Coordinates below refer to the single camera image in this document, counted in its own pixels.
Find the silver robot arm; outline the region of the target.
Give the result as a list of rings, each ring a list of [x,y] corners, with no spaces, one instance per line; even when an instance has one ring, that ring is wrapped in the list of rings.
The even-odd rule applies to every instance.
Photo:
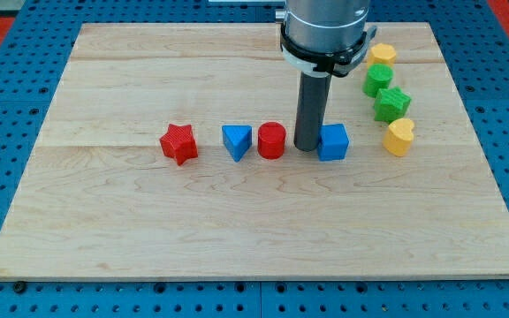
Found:
[[[307,76],[344,78],[366,56],[376,36],[366,27],[369,0],[286,0],[280,49]]]

